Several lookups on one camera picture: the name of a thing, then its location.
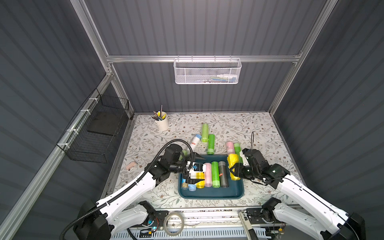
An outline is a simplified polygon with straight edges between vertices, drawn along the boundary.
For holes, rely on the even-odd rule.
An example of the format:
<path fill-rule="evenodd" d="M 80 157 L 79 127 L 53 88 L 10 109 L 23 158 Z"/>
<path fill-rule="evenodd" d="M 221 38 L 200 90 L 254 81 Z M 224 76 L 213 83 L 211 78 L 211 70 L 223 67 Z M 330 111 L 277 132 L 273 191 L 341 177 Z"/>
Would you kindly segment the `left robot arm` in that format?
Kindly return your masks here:
<path fill-rule="evenodd" d="M 144 171 L 117 192 L 96 203 L 84 203 L 77 219 L 62 231 L 60 239 L 65 238 L 69 229 L 73 229 L 80 240 L 109 240 L 130 227 L 142 224 L 150 226 L 155 218 L 155 210 L 148 202 L 142 201 L 129 210 L 127 207 L 167 180 L 171 174 L 181 174 L 188 184 L 196 184 L 200 180 L 192 179 L 190 171 L 203 172 L 206 169 L 199 163 L 204 160 L 202 156 L 195 152 L 184 156 L 178 142 L 185 143 L 178 139 L 166 143 Z"/>

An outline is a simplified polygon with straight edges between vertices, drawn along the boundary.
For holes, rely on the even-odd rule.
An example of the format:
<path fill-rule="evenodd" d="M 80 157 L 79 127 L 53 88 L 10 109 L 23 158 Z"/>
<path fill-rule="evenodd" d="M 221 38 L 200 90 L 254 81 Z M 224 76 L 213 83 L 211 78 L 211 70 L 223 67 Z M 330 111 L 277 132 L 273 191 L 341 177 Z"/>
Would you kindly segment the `yellow trash bag roll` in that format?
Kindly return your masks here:
<path fill-rule="evenodd" d="M 197 188 L 203 189 L 205 187 L 205 173 L 204 172 L 196 173 L 196 178 L 200 180 L 198 183 L 196 183 Z"/>
<path fill-rule="evenodd" d="M 230 170 L 230 177 L 233 181 L 239 181 L 241 178 L 235 176 L 233 174 L 233 169 L 231 169 L 235 164 L 239 163 L 239 156 L 237 154 L 229 154 L 227 157 L 228 164 L 229 164 L 229 170 Z"/>

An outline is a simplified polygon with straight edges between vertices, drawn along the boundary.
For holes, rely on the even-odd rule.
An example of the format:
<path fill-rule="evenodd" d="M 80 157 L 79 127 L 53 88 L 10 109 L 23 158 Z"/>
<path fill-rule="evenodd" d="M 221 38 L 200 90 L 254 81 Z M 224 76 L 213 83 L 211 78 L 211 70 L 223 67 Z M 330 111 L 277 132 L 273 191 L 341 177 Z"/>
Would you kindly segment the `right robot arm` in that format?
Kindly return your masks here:
<path fill-rule="evenodd" d="M 271 186 L 293 199 L 308 213 L 289 207 L 277 198 L 262 205 L 259 216 L 269 224 L 281 222 L 295 227 L 316 240 L 365 240 L 365 220 L 328 203 L 298 181 L 284 167 L 274 164 L 244 166 L 236 163 L 230 173 L 259 185 Z"/>

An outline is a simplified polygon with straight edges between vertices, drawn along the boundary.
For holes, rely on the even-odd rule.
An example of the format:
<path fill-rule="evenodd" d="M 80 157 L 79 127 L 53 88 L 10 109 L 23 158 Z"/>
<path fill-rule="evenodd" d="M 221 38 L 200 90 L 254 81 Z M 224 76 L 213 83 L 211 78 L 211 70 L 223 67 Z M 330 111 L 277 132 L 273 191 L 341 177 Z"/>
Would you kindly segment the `dark grey trash bag roll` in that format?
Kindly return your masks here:
<path fill-rule="evenodd" d="M 221 188 L 228 188 L 229 181 L 227 176 L 227 165 L 224 161 L 220 161 L 218 162 L 218 164 L 219 164 L 219 178 L 220 178 Z"/>

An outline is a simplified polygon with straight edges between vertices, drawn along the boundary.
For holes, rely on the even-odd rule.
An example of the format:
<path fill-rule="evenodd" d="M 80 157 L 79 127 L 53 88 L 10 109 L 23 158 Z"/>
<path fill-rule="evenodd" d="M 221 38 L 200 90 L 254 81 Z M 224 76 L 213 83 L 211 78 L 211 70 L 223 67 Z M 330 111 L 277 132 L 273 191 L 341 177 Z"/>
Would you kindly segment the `white roll with blue end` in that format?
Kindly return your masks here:
<path fill-rule="evenodd" d="M 188 190 L 189 190 L 190 192 L 194 192 L 194 191 L 197 190 L 197 186 L 194 185 L 194 184 L 188 184 Z"/>

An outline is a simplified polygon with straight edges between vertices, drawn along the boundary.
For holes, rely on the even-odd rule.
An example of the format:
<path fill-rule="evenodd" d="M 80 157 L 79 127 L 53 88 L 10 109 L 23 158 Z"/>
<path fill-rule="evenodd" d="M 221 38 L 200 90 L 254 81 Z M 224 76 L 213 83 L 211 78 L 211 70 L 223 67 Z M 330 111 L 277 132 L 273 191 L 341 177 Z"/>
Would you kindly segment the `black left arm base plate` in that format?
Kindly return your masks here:
<path fill-rule="evenodd" d="M 132 228 L 162 227 L 164 225 L 165 217 L 169 213 L 169 211 L 154 211 L 147 216 L 143 223 L 134 225 Z"/>

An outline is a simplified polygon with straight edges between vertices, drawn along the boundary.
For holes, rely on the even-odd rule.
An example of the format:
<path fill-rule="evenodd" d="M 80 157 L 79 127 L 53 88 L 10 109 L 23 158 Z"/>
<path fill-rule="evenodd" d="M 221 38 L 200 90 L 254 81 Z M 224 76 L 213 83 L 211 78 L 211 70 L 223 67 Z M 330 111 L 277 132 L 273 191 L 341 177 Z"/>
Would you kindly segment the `white roll with red label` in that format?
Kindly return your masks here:
<path fill-rule="evenodd" d="M 190 147 L 191 147 L 193 152 L 195 151 L 195 149 L 196 149 L 197 145 L 199 144 L 199 142 L 201 141 L 201 139 L 202 139 L 202 136 L 199 134 L 196 134 L 192 138 L 191 143 L 190 143 Z"/>

